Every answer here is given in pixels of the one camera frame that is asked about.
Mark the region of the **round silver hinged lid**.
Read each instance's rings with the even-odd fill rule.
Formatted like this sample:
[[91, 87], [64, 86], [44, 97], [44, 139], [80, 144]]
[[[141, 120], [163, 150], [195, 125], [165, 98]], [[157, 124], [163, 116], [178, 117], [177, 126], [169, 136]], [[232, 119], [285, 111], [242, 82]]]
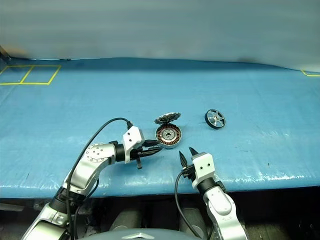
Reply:
[[158, 124], [158, 125], [168, 124], [170, 122], [177, 120], [180, 116], [181, 116], [180, 112], [168, 112], [168, 113], [165, 113], [165, 114], [157, 117], [154, 120], [154, 123]]

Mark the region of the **grey robot torso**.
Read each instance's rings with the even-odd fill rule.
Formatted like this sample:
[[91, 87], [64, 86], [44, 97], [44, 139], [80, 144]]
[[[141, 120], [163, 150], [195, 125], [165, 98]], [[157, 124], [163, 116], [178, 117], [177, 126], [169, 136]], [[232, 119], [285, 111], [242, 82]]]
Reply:
[[160, 228], [132, 228], [112, 230], [79, 240], [197, 240], [184, 232]]

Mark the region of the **dark rounded shape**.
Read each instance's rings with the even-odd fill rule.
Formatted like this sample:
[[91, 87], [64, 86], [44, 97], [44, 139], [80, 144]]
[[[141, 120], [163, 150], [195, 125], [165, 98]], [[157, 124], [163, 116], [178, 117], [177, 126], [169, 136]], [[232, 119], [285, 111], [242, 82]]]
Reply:
[[[193, 227], [193, 229], [197, 232], [197, 234], [203, 240], [206, 240], [208, 237], [208, 230], [199, 209], [190, 207], [182, 208], [182, 213], [184, 214], [190, 225]], [[195, 237], [194, 233], [190, 230], [181, 216], [179, 217], [179, 231]]]
[[117, 215], [109, 231], [139, 229], [142, 225], [142, 218], [142, 212], [139, 209], [126, 208]]

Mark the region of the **blue table cover sheet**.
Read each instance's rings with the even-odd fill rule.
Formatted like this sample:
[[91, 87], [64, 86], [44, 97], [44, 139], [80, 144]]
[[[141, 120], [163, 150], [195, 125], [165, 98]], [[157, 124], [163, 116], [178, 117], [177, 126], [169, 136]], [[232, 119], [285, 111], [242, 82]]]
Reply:
[[[51, 198], [90, 137], [122, 139], [126, 120], [147, 139], [155, 118], [181, 113], [177, 147], [100, 174], [95, 195], [170, 194], [179, 151], [213, 155], [228, 191], [320, 186], [320, 77], [271, 65], [110, 58], [11, 60], [61, 65], [50, 85], [0, 85], [0, 198]], [[226, 124], [213, 129], [208, 110]]]

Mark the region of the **yellow tape double rectangle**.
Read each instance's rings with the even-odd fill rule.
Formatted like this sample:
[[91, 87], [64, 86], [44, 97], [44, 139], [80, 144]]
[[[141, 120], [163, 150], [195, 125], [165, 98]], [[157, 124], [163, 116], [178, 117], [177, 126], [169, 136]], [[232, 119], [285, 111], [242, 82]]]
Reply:
[[[61, 68], [61, 65], [54, 64], [6, 65], [0, 70], [0, 86], [48, 86], [55, 79]], [[48, 79], [27, 80], [32, 74], [35, 75], [36, 72], [41, 71], [49, 71]]]

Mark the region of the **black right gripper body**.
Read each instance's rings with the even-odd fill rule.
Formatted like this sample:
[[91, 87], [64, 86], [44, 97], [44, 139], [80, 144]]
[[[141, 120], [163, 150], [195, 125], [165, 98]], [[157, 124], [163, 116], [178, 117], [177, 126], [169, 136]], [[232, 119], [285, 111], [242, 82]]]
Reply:
[[194, 164], [182, 164], [182, 176], [184, 178], [188, 178], [192, 183], [195, 181], [196, 179], [196, 169]]

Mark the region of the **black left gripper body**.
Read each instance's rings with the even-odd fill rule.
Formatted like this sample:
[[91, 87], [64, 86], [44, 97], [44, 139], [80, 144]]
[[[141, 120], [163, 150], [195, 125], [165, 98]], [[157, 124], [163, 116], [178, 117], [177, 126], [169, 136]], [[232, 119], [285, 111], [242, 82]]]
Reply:
[[136, 161], [136, 164], [137, 164], [137, 169], [140, 170], [142, 169], [142, 163], [141, 163], [141, 158], [142, 157], [147, 157], [150, 155], [150, 151], [149, 149], [144, 149], [144, 148], [148, 148], [150, 147], [150, 141], [146, 141], [142, 144], [142, 146], [136, 148], [136, 149], [133, 149], [131, 152], [130, 152], [130, 160], [131, 161]]

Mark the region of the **black silver spoked rotor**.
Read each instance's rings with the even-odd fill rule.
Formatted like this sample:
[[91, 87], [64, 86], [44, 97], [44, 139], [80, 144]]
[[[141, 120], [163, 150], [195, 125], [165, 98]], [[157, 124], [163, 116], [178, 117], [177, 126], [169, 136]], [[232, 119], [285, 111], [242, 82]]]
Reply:
[[224, 115], [216, 109], [209, 109], [204, 115], [204, 120], [214, 130], [219, 130], [226, 125]]

